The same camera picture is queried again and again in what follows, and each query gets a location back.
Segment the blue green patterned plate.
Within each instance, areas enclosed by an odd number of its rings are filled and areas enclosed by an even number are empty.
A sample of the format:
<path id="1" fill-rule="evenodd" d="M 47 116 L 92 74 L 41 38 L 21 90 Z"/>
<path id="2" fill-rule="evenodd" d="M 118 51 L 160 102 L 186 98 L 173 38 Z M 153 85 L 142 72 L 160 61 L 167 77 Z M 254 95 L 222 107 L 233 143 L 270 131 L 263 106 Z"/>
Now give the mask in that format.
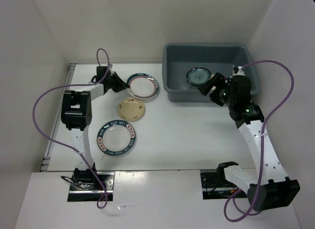
<path id="1" fill-rule="evenodd" d="M 211 76 L 211 72 L 204 67 L 195 67 L 187 72 L 187 80 L 195 86 L 205 84 Z"/>

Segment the cream plate small motifs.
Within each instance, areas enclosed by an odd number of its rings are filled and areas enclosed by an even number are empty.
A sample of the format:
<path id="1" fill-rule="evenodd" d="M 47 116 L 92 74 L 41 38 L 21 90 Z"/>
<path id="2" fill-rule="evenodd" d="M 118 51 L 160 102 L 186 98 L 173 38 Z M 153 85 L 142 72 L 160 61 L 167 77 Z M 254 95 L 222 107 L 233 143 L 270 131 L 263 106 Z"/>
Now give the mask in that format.
<path id="1" fill-rule="evenodd" d="M 122 100 L 117 108 L 118 116 L 125 121 L 137 121 L 145 113 L 145 104 L 136 98 Z"/>

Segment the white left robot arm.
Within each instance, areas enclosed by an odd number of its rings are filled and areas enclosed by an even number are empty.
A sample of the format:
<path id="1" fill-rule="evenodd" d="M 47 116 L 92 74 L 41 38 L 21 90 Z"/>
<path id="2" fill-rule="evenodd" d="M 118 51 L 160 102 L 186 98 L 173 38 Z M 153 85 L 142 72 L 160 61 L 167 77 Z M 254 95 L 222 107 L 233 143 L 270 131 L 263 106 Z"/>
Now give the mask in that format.
<path id="1" fill-rule="evenodd" d="M 64 91 L 61 121 L 71 133 L 71 149 L 78 155 L 76 168 L 70 183 L 81 189 L 94 189 L 101 180 L 98 178 L 95 161 L 92 158 L 89 125 L 92 122 L 92 101 L 112 90 L 121 92 L 129 85 L 111 67 L 97 66 L 96 75 L 88 84 L 73 84 Z"/>

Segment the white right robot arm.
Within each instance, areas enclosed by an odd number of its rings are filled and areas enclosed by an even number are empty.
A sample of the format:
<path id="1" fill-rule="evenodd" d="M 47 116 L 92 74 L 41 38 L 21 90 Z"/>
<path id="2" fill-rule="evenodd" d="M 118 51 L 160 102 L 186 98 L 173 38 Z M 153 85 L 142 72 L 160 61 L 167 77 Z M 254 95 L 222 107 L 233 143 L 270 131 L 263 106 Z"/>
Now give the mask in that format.
<path id="1" fill-rule="evenodd" d="M 212 102 L 228 107 L 257 171 L 254 177 L 236 162 L 225 162 L 217 167 L 216 181 L 221 186 L 237 186 L 246 193 L 256 212 L 287 207 L 300 191 L 300 185 L 297 180 L 291 180 L 282 167 L 266 130 L 267 121 L 260 107 L 252 102 L 251 88 L 250 79 L 241 71 L 229 78 L 216 73 L 198 87 Z"/>

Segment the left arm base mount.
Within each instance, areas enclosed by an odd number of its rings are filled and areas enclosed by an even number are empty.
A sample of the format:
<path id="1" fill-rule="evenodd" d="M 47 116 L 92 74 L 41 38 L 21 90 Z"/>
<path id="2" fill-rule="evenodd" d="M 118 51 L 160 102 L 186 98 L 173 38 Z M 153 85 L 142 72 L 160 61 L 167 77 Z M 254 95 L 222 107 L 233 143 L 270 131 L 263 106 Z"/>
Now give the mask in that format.
<path id="1" fill-rule="evenodd" d="M 107 189 L 108 201 L 113 201 L 115 172 L 97 172 L 97 175 Z M 102 186 L 92 173 L 75 171 L 71 177 L 61 176 L 61 179 L 69 184 L 68 202 L 97 202 L 101 196 L 105 196 Z"/>

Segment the clear plastic cup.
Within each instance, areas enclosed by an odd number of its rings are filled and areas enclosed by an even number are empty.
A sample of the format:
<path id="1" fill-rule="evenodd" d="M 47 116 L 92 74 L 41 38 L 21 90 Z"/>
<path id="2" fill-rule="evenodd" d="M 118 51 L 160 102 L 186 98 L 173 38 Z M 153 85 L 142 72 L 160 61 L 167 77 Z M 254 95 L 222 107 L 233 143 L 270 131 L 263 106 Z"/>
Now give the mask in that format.
<path id="1" fill-rule="evenodd" d="M 179 80 L 179 89 L 180 90 L 188 90 L 190 85 L 191 85 L 190 81 L 186 78 L 181 78 Z"/>

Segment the white plate dark green rim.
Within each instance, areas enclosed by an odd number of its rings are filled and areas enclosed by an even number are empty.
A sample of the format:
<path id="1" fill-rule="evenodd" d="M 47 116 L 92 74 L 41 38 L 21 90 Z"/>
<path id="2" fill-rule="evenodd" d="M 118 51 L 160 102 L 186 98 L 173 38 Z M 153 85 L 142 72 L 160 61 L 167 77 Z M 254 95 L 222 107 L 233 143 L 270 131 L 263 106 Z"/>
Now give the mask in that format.
<path id="1" fill-rule="evenodd" d="M 100 128 L 96 143 L 101 152 L 110 157 L 127 155 L 136 143 L 134 127 L 123 120 L 113 120 Z"/>

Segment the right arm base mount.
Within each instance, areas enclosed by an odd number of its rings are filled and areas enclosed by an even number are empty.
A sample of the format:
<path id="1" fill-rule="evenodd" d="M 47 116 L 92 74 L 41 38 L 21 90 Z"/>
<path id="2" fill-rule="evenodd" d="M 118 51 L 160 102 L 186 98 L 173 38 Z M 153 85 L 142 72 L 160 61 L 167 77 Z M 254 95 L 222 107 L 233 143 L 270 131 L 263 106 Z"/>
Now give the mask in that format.
<path id="1" fill-rule="evenodd" d="M 232 183 L 221 183 L 215 170 L 201 170 L 200 179 L 202 195 L 204 200 L 208 199 L 228 199 L 238 190 Z"/>

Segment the white plate red teal rim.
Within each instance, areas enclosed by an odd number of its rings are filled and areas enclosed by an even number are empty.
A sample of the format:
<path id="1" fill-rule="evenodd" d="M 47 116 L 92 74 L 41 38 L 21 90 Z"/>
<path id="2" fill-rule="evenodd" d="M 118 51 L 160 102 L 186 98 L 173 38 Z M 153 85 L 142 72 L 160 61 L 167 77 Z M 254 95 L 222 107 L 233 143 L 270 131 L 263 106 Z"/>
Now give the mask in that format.
<path id="1" fill-rule="evenodd" d="M 135 73 L 127 79 L 128 93 L 137 98 L 148 100 L 158 95 L 160 91 L 158 81 L 146 73 Z"/>

